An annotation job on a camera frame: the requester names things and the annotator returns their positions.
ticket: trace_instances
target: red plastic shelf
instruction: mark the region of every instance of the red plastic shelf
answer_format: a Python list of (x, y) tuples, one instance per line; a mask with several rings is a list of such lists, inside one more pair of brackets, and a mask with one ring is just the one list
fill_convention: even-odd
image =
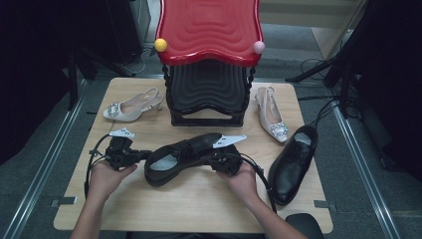
[(261, 59), (254, 44), (263, 41), (259, 0), (161, 0), (155, 38), (167, 48), (162, 64), (180, 66), (205, 59), (254, 67)]

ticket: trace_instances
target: pink ball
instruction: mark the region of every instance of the pink ball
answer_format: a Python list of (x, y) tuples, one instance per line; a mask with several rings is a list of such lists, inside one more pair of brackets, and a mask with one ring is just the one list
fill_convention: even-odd
[(265, 50), (265, 44), (262, 41), (257, 41), (254, 43), (254, 52), (256, 54), (262, 54)]

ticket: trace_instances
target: human hand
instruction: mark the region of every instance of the human hand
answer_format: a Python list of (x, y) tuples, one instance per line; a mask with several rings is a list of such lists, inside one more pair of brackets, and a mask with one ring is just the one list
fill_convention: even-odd
[(256, 172), (248, 163), (243, 162), (236, 175), (229, 175), (219, 171), (216, 171), (216, 173), (227, 182), (236, 197), (247, 205), (248, 202), (259, 198)]
[(136, 169), (137, 165), (133, 164), (122, 170), (114, 170), (108, 162), (99, 161), (92, 168), (88, 198), (106, 201), (121, 181)]

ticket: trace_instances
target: forearm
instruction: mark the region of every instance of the forearm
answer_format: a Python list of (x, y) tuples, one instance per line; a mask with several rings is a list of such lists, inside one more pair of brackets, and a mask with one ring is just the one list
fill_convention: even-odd
[(257, 218), (268, 238), (307, 238), (277, 213), (275, 213), (261, 198), (253, 198), (245, 202), (249, 210)]
[(105, 200), (88, 197), (71, 239), (99, 238)]

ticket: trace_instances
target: aluminum strip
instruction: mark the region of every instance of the aluminum strip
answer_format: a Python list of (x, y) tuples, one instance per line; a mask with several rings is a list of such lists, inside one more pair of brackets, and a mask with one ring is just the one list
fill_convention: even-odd
[(363, 185), (369, 196), (369, 200), (372, 203), (373, 209), (376, 216), (378, 217), (379, 224), (381, 225), (386, 238), (401, 238), (395, 222), (391, 216), (390, 210), (388, 209), (388, 206), (378, 189), (376, 181), (373, 178), (368, 165), (366, 164), (366, 160), (362, 151), (360, 150), (359, 144), (356, 141), (348, 120), (343, 118), (338, 108), (334, 109), (334, 114), (350, 149), (353, 161), (356, 164), (357, 171), (359, 172), (360, 179), (363, 182)]
[(85, 95), (91, 85), (91, 82), (83, 79), (80, 84), (79, 92), (81, 96), (78, 98), (74, 109), (68, 112), (63, 120), (55, 138), (53, 139), (52, 145), (47, 151), (40, 168), (37, 171), (34, 179), (31, 182), (27, 192), (22, 198), (19, 207), (3, 236), (3, 239), (18, 239), (34, 209), (35, 204), (43, 190), (44, 185), (51, 173), (51, 170), (56, 162), (56, 159), (62, 149), (66, 138), (68, 137), (69, 131), (71, 130), (76, 117), (81, 109), (81, 105), (84, 101)]

